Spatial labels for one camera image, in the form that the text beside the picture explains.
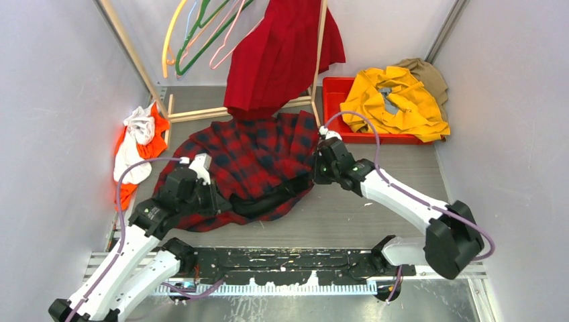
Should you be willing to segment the dark plaid garment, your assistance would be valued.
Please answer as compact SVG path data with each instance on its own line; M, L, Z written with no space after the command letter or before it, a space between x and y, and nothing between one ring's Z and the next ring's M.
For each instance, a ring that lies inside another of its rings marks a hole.
M315 118L306 111L253 121L214 121L191 134L173 156L208 154L209 172L221 196L238 209L214 217L185 211L178 228L206 232L285 216L313 188L318 139Z

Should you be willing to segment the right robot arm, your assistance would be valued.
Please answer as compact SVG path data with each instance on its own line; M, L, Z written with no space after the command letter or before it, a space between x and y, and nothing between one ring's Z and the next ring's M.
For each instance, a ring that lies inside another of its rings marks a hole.
M381 204L417 228L422 237L385 237L372 249L372 265L387 276L403 266L428 265L454 279L484 249L482 232L470 207L448 204L401 183L371 160L355 160L339 138L317 147L315 183L338 183L344 190Z

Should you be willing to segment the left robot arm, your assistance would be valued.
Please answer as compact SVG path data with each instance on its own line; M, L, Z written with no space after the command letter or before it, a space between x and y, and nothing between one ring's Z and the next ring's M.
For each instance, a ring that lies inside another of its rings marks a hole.
M68 299L56 299L54 321L126 321L133 310L170 277L186 277L197 251L178 238L168 240L143 268L141 261L178 225L183 211L215 215L223 207L208 165L194 159L177 168L162 190L136 207L115 247L91 277Z

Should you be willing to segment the red skirt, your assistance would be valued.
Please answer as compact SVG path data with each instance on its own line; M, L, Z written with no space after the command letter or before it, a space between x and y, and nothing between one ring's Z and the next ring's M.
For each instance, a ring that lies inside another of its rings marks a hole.
M223 105L236 119L270 117L312 85L316 73L344 63L339 28L326 13L318 47L320 1L269 1L264 19L233 51Z

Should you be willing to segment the green hanger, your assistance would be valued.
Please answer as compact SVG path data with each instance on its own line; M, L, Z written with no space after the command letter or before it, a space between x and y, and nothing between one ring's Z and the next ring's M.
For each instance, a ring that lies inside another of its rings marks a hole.
M210 14L214 9L218 8L219 4L222 1L220 1L217 5L212 5L212 1L210 1L210 4L207 7L207 14ZM190 47L190 52L187 55L187 57L183 60L183 69L181 70L181 72L184 73L184 75L186 75L188 73L188 71L190 70L191 67L193 67L195 65L195 63L198 61L198 59L200 59L202 57L202 55L204 55L204 53L210 49L210 47L213 45L213 43L218 40L222 35L223 32L217 32L217 37L214 40L211 40L210 37L214 34L214 31L216 29L216 27L221 23L222 19L229 13L232 5L234 4L234 1L229 1L229 3L227 4L227 6L225 7L224 10L221 11L221 13L225 12L225 15L221 18L221 20L219 22L217 22L215 24L215 27L213 28L213 31L211 32L211 34L207 37L206 40L204 40L202 42L202 38L204 37L204 32L201 35L201 37Z

